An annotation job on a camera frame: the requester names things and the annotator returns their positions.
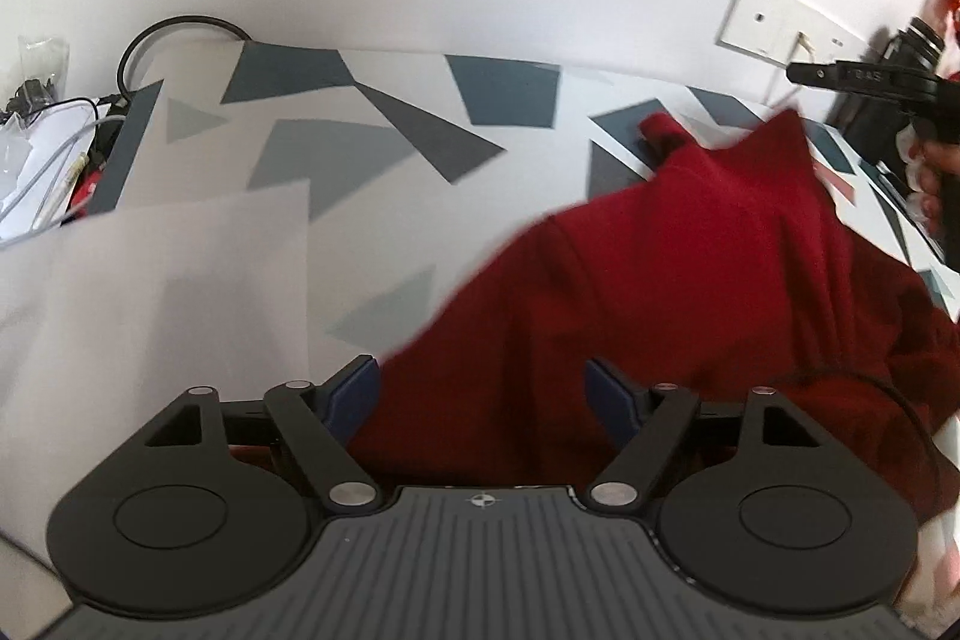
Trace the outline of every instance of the light gray triangle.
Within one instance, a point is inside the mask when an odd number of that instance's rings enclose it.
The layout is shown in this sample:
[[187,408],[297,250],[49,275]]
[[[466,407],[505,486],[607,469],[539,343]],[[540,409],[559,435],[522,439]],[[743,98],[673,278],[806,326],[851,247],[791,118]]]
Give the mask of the light gray triangle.
[[375,356],[401,347],[426,324],[434,271],[434,266],[424,269],[394,289],[369,299],[328,329],[328,333]]
[[229,118],[224,116],[204,112],[176,98],[167,100],[167,143],[189,139],[228,123]]
[[277,121],[248,190],[310,180],[310,220],[363,188],[404,158],[413,145],[392,127],[341,121]]

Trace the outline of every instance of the wall socket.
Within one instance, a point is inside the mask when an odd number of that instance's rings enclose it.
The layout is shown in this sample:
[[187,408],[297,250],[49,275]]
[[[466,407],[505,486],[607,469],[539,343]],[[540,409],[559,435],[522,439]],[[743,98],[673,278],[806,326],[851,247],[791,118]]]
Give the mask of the wall socket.
[[810,57],[797,46],[801,32],[818,63],[856,61],[867,50],[864,39],[799,0],[733,0],[717,44],[786,66]]

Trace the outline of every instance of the gray ribbed plate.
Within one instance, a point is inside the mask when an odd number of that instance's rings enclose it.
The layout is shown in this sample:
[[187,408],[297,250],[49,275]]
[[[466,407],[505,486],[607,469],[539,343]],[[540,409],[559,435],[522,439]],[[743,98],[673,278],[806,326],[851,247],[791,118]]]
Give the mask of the gray ribbed plate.
[[172,622],[75,608],[46,640],[915,640],[888,608],[824,621],[755,616],[677,575],[635,522],[563,488],[406,488],[331,522],[283,584],[217,615]]

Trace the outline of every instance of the red sleeve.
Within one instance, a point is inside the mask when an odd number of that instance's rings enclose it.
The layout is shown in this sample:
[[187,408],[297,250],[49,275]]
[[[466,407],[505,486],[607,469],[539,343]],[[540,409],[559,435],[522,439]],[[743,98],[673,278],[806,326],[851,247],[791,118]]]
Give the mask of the red sleeve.
[[568,239],[533,226],[384,363],[350,453],[387,485],[584,485],[613,457],[581,374],[600,326]]

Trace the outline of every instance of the dark red fabric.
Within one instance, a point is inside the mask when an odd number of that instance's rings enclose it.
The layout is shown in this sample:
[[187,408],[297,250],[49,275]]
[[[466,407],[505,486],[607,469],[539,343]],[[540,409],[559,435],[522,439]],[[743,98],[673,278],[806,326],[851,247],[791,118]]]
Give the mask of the dark red fabric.
[[[587,485],[613,456],[584,400],[604,357],[641,384],[742,401],[795,370],[888,379],[930,429],[960,407],[956,327],[912,269],[837,220],[803,122],[781,113],[733,148],[660,114],[656,177],[528,228],[383,366],[352,443],[379,475],[459,485]],[[882,392],[827,377],[785,392],[925,515],[933,477]],[[960,475],[939,463],[952,506]]]

